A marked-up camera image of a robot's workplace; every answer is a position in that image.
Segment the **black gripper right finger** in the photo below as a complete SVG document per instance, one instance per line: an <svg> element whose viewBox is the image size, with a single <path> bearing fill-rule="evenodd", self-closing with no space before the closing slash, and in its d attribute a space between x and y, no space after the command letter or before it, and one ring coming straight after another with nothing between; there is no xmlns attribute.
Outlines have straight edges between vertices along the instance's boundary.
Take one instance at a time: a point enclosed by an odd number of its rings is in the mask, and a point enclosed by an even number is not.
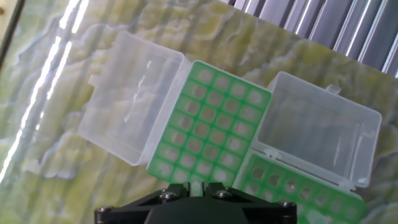
<svg viewBox="0 0 398 224"><path fill-rule="evenodd" d="M220 182L203 184L203 196L212 198L222 211L231 215L235 223L297 224L297 205L294 202L268 202Z"/></svg>

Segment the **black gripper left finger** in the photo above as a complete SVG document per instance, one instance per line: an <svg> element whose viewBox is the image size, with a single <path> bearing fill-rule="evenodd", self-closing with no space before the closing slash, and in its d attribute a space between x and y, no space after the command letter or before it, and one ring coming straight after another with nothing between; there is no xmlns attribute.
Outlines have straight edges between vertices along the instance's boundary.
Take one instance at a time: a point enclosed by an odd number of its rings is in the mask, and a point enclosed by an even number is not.
<svg viewBox="0 0 398 224"><path fill-rule="evenodd" d="M189 184L170 184L120 207L102 206L94 211L95 224L145 223L151 210L189 196Z"/></svg>

